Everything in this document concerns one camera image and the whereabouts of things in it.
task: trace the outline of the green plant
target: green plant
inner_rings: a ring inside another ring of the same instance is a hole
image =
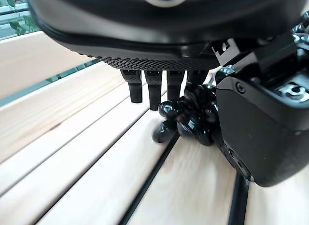
[[[10,26],[16,31],[17,35],[23,35],[25,33],[31,33],[39,31],[39,27],[35,24],[31,16],[21,16],[20,13],[16,10],[16,2],[22,0],[7,0],[9,6],[13,9],[14,13],[18,16],[16,20],[10,21]],[[21,26],[20,22],[25,22],[26,26]]]

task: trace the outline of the black glossy bean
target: black glossy bean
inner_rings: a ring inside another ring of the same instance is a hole
[[[176,101],[165,101],[159,104],[159,114],[166,119],[176,117],[181,111],[181,107]]]
[[[169,141],[177,130],[176,122],[172,119],[159,124],[153,131],[152,138],[157,143]]]
[[[201,128],[197,133],[197,140],[202,145],[210,146],[213,144],[213,140],[211,138],[211,130],[207,127]]]

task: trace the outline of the black mechanical part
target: black mechanical part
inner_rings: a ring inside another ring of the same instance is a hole
[[[309,160],[309,73],[307,64],[297,58],[307,52],[297,47],[308,40],[306,34],[293,36],[295,43],[285,34],[262,48],[249,50],[254,62],[243,62],[248,52],[238,52],[230,61],[242,62],[234,65],[236,75],[217,85],[222,131],[214,140],[232,166],[260,186],[282,182]],[[234,50],[240,51],[235,44]],[[270,50],[274,53],[268,60]],[[251,77],[246,72],[254,65],[259,72]]]
[[[306,0],[186,0],[172,8],[154,7],[145,0],[28,2],[39,17],[39,25],[44,23],[62,36],[80,35],[87,45],[90,37],[148,44],[266,38],[294,27]],[[129,53],[129,46],[119,48]],[[135,50],[135,58],[141,58],[140,50]]]
[[[232,65],[219,69],[215,76],[216,84],[219,84],[224,78],[234,73],[235,73],[235,70]]]
[[[122,77],[129,85],[130,97],[132,103],[141,103],[143,101],[141,71],[140,70],[120,70]]]
[[[187,72],[187,82],[202,85],[208,75],[208,70],[189,70]]]
[[[178,100],[180,88],[183,82],[184,71],[170,70],[167,71],[168,81],[168,100]]]
[[[146,70],[145,78],[148,84],[150,110],[158,110],[161,103],[162,71]]]

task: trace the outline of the wooden bench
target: wooden bench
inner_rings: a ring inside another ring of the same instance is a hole
[[[0,99],[90,60],[42,32],[0,41]],[[217,147],[152,141],[163,118],[143,82],[133,104],[120,71],[100,62],[2,106],[0,225],[232,225],[238,211],[247,225],[309,224],[309,168],[251,183],[241,215]]]

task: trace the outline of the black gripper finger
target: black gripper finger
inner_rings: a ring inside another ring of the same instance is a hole
[[[161,103],[162,71],[146,70],[145,78],[149,90],[150,110],[156,111]]]
[[[141,103],[142,85],[141,85],[141,71],[140,70],[120,70],[122,77],[129,85],[130,97],[132,103]]]

